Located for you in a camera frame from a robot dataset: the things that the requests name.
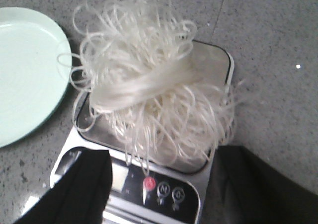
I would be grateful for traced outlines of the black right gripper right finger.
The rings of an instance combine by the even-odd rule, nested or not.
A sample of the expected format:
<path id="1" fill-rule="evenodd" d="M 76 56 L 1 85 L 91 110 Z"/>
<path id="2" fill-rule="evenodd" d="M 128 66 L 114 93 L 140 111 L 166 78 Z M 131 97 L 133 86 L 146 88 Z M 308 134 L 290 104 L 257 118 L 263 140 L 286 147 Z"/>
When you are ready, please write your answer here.
<path id="1" fill-rule="evenodd" d="M 316 224 L 318 196 L 243 146 L 221 146 L 212 163 L 204 224 Z"/>

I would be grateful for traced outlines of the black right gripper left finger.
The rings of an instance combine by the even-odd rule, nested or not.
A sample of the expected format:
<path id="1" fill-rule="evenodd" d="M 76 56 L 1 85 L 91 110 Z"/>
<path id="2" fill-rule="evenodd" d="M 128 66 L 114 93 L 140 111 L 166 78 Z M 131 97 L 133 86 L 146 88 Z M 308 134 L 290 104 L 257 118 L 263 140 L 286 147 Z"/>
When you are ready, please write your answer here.
<path id="1" fill-rule="evenodd" d="M 18 224 L 100 224 L 112 186 L 107 150 L 84 150 Z"/>

